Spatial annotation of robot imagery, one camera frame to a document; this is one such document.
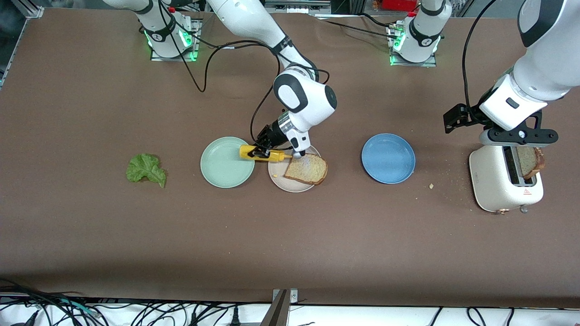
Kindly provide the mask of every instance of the red object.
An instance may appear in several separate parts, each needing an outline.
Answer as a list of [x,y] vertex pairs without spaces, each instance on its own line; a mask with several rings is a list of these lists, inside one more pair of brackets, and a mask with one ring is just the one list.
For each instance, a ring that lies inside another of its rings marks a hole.
[[402,12],[410,12],[417,7],[416,0],[383,0],[381,8],[388,10],[396,10]]

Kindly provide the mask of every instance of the white plate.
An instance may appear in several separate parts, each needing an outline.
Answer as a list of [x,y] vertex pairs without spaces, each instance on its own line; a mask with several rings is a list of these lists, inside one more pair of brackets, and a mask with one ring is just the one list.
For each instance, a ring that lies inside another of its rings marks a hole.
[[[314,148],[314,146],[310,146],[306,152],[320,156],[320,153],[316,150],[316,148]],[[292,155],[292,150],[287,150],[285,153]],[[290,165],[290,160],[291,158],[287,158],[282,162],[268,162],[268,173],[270,174],[270,179],[272,179],[274,184],[278,186],[278,188],[289,193],[301,193],[314,187],[313,184],[306,184],[296,180],[286,179],[284,177],[284,174],[288,169],[288,165]]]

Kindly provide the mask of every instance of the lettuce leaf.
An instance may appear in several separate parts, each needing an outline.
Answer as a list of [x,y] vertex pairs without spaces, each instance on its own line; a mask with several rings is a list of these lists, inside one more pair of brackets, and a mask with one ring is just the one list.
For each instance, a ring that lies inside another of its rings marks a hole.
[[127,180],[137,182],[143,177],[156,182],[161,188],[165,187],[165,171],[159,167],[159,159],[151,154],[137,154],[129,161]]

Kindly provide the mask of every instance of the green plate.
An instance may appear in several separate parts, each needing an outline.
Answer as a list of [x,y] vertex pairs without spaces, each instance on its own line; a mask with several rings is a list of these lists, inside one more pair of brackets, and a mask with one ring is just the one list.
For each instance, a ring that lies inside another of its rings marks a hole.
[[236,137],[223,137],[209,144],[201,154],[205,180],[220,188],[232,188],[248,180],[255,162],[240,157],[240,146],[247,144]]

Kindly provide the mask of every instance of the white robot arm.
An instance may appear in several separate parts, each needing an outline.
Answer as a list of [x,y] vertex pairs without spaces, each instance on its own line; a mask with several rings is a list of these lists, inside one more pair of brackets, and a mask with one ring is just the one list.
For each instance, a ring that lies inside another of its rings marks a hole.
[[420,63],[427,60],[437,49],[441,31],[449,17],[449,0],[423,0],[415,17],[403,20],[404,35],[393,50],[403,59]]
[[[167,7],[185,5],[191,0],[104,1],[116,8],[134,11],[158,55],[176,57],[191,46],[187,34],[179,28],[183,26],[184,16],[167,10]],[[263,42],[284,66],[284,71],[274,80],[273,89],[288,111],[258,135],[255,154],[267,157],[270,149],[290,141],[295,156],[304,155],[310,147],[308,130],[336,109],[334,91],[318,82],[314,63],[300,54],[259,0],[208,0],[208,3],[233,34]]]
[[[458,104],[444,116],[445,131],[482,123],[480,140],[489,145],[543,147],[557,133],[541,129],[541,109],[580,85],[580,1],[526,0],[518,16],[525,55],[467,110]],[[529,117],[534,128],[526,127]]]

